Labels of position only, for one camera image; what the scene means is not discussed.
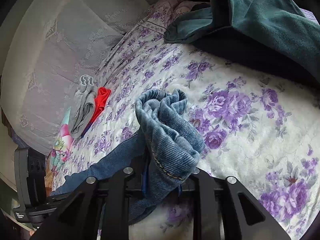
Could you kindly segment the blue denim jeans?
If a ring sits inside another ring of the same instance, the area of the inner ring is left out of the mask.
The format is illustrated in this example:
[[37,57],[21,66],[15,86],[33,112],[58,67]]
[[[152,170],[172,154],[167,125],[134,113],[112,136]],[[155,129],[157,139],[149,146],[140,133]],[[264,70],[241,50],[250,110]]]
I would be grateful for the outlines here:
[[186,94],[179,89],[170,94],[158,89],[142,93],[135,103],[139,130],[96,164],[66,176],[64,184],[51,194],[72,192],[90,176],[110,178],[149,150],[145,197],[132,201],[129,208],[129,224],[143,220],[190,176],[205,147],[199,131],[182,117],[187,102]]

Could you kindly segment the floral folded blanket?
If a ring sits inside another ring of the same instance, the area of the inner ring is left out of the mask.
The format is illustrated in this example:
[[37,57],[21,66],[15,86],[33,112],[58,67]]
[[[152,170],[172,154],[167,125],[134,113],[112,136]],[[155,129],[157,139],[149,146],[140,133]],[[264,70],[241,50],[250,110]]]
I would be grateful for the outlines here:
[[49,168],[54,174],[57,174],[61,170],[61,167],[70,156],[70,148],[73,142],[73,138],[68,129],[70,112],[71,108],[69,107],[65,112],[59,132],[54,140],[52,150],[49,155]]

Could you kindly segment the red and blue folded garment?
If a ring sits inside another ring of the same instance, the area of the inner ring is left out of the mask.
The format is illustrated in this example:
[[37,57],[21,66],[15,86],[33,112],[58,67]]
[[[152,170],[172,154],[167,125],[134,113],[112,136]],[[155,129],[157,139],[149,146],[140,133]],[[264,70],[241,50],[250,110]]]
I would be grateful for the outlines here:
[[89,130],[89,128],[92,126],[93,122],[97,119],[97,117],[103,112],[106,102],[111,94],[111,90],[107,89],[105,87],[99,87],[97,91],[97,96],[94,99],[95,102],[95,110],[93,113],[93,116],[91,117],[88,125],[84,129],[84,131],[81,133],[80,138],[83,138],[85,133]]

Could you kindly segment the grey folded sweatpants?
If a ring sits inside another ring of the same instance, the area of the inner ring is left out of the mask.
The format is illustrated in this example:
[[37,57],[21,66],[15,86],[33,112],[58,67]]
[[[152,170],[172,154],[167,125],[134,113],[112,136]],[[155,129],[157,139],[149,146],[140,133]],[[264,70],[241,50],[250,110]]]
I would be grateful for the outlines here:
[[89,124],[95,111],[95,98],[98,88],[93,82],[93,77],[82,75],[79,80],[78,90],[74,94],[69,116],[69,133],[73,139],[81,137]]

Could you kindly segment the lilac lace pillow cover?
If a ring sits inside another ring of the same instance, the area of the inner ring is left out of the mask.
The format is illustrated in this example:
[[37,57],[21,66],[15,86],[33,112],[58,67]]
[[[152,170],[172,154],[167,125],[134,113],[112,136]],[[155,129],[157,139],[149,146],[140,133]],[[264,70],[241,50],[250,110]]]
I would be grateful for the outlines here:
[[1,79],[1,107],[28,146],[49,153],[80,76],[94,75],[157,1],[31,2],[13,36]]

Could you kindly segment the dark green fleece garment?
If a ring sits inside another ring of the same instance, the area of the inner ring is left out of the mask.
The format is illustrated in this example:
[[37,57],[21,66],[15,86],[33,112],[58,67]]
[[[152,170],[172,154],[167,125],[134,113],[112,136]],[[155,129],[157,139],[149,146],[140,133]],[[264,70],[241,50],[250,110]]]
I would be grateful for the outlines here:
[[293,0],[210,0],[164,34],[246,67],[319,86],[319,25]]

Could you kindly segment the brown wooden bed frame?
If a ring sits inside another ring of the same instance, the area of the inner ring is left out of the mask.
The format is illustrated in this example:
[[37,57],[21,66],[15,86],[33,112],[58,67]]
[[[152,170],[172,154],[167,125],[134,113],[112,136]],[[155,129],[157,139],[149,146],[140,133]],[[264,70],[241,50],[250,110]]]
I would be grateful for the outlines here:
[[46,159],[46,175],[44,177],[44,183],[45,183],[47,197],[52,192],[53,179],[54,179],[54,175],[50,169],[50,156],[48,156]]

